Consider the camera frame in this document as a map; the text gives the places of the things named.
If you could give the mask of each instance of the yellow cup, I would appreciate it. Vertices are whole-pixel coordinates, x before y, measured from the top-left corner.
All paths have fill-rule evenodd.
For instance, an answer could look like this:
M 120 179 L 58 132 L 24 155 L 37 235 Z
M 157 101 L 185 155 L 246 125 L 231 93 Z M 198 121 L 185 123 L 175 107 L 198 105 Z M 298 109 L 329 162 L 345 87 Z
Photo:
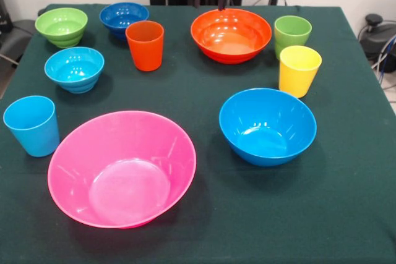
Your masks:
M 280 53 L 279 90 L 301 98 L 309 90 L 322 57 L 307 46 L 289 46 Z

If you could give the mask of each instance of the orange bowl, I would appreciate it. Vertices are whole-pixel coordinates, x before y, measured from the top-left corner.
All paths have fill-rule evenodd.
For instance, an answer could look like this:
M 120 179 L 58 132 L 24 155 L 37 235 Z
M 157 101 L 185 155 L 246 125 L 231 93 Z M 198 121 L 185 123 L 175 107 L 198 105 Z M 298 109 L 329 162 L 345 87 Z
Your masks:
M 191 35 L 204 54 L 224 64 L 252 59 L 271 39 L 266 20 L 242 9 L 208 11 L 191 25 Z

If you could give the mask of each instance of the bowl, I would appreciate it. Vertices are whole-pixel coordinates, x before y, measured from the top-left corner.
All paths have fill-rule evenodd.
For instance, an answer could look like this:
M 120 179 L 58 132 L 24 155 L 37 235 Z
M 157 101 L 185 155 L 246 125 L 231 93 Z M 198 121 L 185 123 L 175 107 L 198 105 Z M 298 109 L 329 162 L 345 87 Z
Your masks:
M 58 48 L 69 48 L 80 42 L 87 23 L 88 17 L 85 12 L 63 7 L 52 9 L 39 16 L 35 27 Z
M 44 71 L 54 83 L 75 94 L 95 86 L 105 65 L 102 54 L 83 46 L 63 49 L 46 61 Z
M 134 22 L 147 20 L 149 11 L 138 3 L 120 2 L 106 6 L 99 16 L 100 21 L 114 36 L 126 41 L 126 28 Z
M 98 228 L 134 228 L 169 210 L 196 171 L 191 139 L 146 111 L 96 117 L 72 131 L 48 167 L 49 192 L 72 219 Z
M 277 166 L 307 149 L 316 120 L 299 99 L 282 91 L 256 88 L 234 94 L 223 104 L 220 128 L 231 148 L 257 166 Z
M 266 20 L 242 9 L 206 12 L 191 25 L 191 35 L 206 56 L 224 64 L 238 64 L 259 54 L 271 39 Z

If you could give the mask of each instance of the green cup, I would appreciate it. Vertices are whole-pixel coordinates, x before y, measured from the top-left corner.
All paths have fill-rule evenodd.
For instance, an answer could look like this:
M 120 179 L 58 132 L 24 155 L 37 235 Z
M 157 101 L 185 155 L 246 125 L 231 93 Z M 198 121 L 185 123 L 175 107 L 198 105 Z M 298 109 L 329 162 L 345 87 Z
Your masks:
M 284 15 L 275 21 L 275 54 L 279 60 L 280 52 L 288 46 L 303 46 L 312 31 L 306 19 L 296 15 Z
M 88 17 L 85 12 L 71 7 L 62 7 L 45 12 L 35 22 L 38 32 L 58 48 L 69 48 L 77 45 Z

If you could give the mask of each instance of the pink bowl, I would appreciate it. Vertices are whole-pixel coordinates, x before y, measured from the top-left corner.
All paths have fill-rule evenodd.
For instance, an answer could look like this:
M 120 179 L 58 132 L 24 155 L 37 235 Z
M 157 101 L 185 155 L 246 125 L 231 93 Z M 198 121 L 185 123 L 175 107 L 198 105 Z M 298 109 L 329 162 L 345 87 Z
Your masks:
M 72 219 L 99 228 L 134 228 L 169 210 L 190 186 L 196 152 L 173 121 L 145 111 L 92 119 L 58 146 L 49 192 Z

